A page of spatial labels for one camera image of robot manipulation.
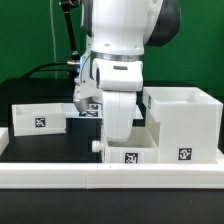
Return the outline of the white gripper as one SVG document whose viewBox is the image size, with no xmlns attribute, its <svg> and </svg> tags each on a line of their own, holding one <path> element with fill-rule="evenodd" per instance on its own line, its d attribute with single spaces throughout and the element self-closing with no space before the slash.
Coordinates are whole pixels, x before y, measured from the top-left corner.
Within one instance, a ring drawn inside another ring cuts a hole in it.
<svg viewBox="0 0 224 224">
<path fill-rule="evenodd" d="M 103 136 L 107 141 L 124 142 L 132 130 L 137 93 L 143 88 L 143 63 L 95 58 L 92 77 L 77 84 L 73 102 L 80 112 L 89 98 L 102 104 Z"/>
</svg>

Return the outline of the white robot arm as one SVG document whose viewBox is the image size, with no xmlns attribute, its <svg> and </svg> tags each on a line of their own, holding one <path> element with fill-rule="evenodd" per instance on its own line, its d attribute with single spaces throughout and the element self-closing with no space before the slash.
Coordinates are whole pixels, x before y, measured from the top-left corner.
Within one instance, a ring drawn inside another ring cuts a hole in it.
<svg viewBox="0 0 224 224">
<path fill-rule="evenodd" d="M 179 0 L 60 0 L 74 72 L 73 102 L 102 105 L 103 137 L 129 138 L 143 88 L 146 46 L 161 47 L 180 29 Z"/>
</svg>

